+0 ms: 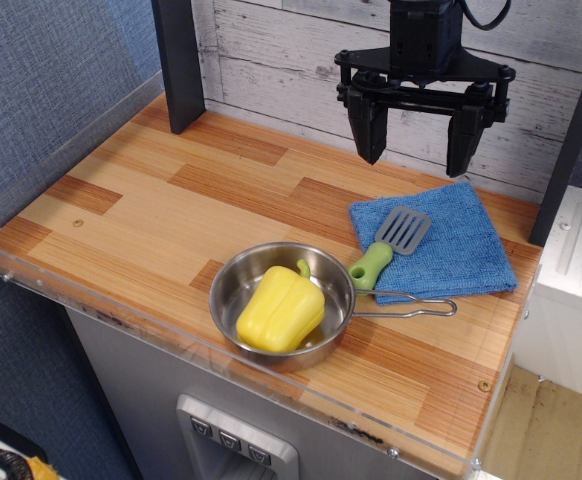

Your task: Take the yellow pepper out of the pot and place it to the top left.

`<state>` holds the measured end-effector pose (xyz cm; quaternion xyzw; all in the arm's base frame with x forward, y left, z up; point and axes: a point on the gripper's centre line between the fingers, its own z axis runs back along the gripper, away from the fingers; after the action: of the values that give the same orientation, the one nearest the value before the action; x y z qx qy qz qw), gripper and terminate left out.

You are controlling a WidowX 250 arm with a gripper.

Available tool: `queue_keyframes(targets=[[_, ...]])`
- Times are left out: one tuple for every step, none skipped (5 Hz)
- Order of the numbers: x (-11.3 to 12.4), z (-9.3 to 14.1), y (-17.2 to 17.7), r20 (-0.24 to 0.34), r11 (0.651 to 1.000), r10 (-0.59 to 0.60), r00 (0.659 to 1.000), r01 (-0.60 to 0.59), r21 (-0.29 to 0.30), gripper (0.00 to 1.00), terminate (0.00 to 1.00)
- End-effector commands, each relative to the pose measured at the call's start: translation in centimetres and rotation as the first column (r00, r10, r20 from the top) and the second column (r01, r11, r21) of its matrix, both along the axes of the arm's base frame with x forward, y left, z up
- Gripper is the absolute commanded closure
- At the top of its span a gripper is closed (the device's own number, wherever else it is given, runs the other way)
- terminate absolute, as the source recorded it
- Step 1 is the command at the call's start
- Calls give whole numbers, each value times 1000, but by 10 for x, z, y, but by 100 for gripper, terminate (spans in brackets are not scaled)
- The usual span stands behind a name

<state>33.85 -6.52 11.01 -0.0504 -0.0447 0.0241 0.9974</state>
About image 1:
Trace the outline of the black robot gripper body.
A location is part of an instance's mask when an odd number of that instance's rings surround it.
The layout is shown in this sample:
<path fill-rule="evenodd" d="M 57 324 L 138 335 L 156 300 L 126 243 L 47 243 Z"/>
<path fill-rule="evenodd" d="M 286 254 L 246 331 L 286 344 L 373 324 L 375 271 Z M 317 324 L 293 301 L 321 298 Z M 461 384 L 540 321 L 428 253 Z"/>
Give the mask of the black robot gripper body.
<path fill-rule="evenodd" d="M 479 123 L 502 123 L 515 71 L 469 53 L 463 23 L 481 31 L 507 17 L 506 1 L 490 21 L 479 21 L 465 1 L 391 1 L 387 47 L 342 50 L 335 56 L 338 100 L 352 123 L 382 123 L 391 109 L 453 117 L 477 114 Z"/>

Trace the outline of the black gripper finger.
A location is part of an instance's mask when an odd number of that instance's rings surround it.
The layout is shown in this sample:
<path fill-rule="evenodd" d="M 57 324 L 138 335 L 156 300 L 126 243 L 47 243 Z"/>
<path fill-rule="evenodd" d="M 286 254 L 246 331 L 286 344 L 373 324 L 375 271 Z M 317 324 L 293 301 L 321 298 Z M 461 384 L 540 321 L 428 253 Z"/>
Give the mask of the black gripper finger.
<path fill-rule="evenodd" d="M 446 167 L 446 174 L 451 178 L 467 172 L 484 130 L 493 125 L 492 93 L 490 84 L 473 83 L 453 111 L 448 126 Z"/>
<path fill-rule="evenodd" d="M 347 87 L 345 104 L 358 155 L 368 164 L 375 164 L 386 148 L 388 107 L 378 96 L 382 86 L 373 81 L 375 74 L 355 74 Z"/>

